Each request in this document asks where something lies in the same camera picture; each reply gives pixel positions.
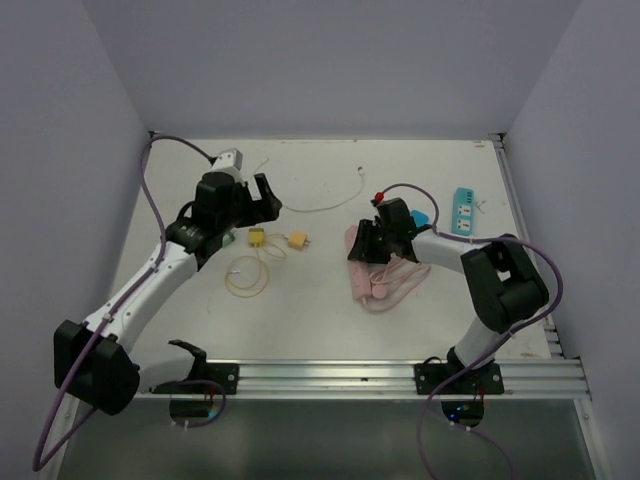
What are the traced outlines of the yellow green charger plug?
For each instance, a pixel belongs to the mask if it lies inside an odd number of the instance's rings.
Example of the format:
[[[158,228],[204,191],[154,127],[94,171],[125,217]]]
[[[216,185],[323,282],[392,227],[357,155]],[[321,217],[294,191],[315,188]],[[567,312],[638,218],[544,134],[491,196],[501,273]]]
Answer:
[[[247,232],[247,242],[251,248],[263,248],[267,243],[267,235],[263,228],[250,228]]]

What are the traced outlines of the pink power strip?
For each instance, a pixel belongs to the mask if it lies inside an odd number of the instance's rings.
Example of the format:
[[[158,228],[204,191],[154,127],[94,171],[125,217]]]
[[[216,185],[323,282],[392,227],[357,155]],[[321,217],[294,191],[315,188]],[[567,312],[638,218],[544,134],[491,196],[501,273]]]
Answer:
[[[356,225],[351,225],[345,231],[344,239],[347,254],[351,252],[355,245],[357,231],[358,227]],[[348,260],[347,269],[353,299],[357,302],[361,302],[362,300],[370,297],[372,295],[372,287],[367,264]]]

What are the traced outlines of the blue plug adapter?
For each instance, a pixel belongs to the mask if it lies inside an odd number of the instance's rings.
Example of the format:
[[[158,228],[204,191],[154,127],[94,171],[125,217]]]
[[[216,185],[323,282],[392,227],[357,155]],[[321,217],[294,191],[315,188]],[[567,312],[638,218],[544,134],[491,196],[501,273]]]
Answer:
[[[410,215],[417,228],[421,228],[430,224],[429,216],[422,211],[411,210]]]

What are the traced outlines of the teal power strip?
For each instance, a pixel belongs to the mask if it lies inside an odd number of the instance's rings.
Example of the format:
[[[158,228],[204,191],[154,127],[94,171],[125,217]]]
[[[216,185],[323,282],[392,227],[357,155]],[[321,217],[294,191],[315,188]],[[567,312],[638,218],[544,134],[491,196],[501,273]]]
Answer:
[[[474,228],[474,191],[459,187],[453,197],[451,230],[456,235],[471,236]]]

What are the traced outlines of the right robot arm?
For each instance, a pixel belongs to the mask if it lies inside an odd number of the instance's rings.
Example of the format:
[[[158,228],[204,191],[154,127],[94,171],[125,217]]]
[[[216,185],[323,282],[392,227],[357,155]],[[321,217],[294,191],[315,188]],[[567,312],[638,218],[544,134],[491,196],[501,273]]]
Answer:
[[[447,354],[445,379],[454,391],[470,391],[481,380],[480,368],[493,361],[498,341],[547,305],[548,287],[513,235],[471,240],[433,224],[419,226],[400,198],[386,200],[378,193],[372,205],[376,215],[359,221],[350,261],[382,265],[398,258],[464,276],[475,317]]]

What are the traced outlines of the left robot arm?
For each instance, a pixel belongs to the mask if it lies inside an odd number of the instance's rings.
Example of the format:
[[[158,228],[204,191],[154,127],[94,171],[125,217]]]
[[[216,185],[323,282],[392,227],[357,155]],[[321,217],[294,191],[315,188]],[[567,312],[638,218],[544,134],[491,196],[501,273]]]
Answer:
[[[201,390],[212,378],[204,350],[170,341],[180,354],[134,360],[139,336],[163,304],[223,246],[234,228],[254,227],[279,217],[281,201],[267,177],[254,177],[253,198],[240,174],[229,169],[202,176],[195,197],[163,228],[158,246],[136,275],[105,305],[76,323],[64,321],[54,333],[54,384],[108,415],[120,413],[138,392],[177,384]]]

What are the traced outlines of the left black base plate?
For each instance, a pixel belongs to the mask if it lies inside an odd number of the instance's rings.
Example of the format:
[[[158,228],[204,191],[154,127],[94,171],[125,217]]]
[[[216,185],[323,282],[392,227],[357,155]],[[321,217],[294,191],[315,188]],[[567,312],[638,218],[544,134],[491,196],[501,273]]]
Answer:
[[[140,374],[141,390],[154,394],[213,394],[214,382],[227,395],[235,395],[240,365],[226,360],[210,362],[203,348],[174,339],[161,353],[148,358]]]

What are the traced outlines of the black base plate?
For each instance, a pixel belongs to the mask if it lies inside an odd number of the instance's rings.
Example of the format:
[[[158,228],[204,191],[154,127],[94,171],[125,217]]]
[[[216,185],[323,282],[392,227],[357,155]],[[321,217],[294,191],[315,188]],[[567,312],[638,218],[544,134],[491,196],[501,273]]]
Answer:
[[[505,393],[500,366],[494,361],[461,373],[460,365],[429,357],[413,365],[418,395],[502,395]]]
[[[210,362],[203,348],[174,339],[161,353],[148,358],[140,374],[141,390],[154,394],[213,394],[214,382],[227,395],[235,395],[240,365],[226,360]]]

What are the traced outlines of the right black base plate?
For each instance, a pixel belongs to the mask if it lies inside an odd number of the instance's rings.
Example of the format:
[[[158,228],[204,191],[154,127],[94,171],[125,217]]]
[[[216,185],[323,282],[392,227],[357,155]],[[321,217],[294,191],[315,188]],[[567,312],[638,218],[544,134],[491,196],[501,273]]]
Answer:
[[[494,361],[461,373],[460,365],[429,357],[413,365],[418,395],[502,395],[505,393],[500,366]]]

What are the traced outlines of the aluminium rail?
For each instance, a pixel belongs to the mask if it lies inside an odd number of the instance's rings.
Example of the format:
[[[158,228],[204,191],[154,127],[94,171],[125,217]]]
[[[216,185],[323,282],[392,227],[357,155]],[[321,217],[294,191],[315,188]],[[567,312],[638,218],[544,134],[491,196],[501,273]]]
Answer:
[[[118,413],[136,394],[150,392],[140,388],[140,370],[149,357],[137,360],[126,355],[112,359],[91,357],[82,362],[68,391],[106,413]],[[239,363],[240,379],[235,395],[245,398],[373,398],[382,395],[406,399],[428,396],[416,393],[413,365],[421,361],[226,361]],[[504,394],[445,396],[582,399],[589,395],[583,368],[576,360],[504,360],[496,363],[502,372]]]

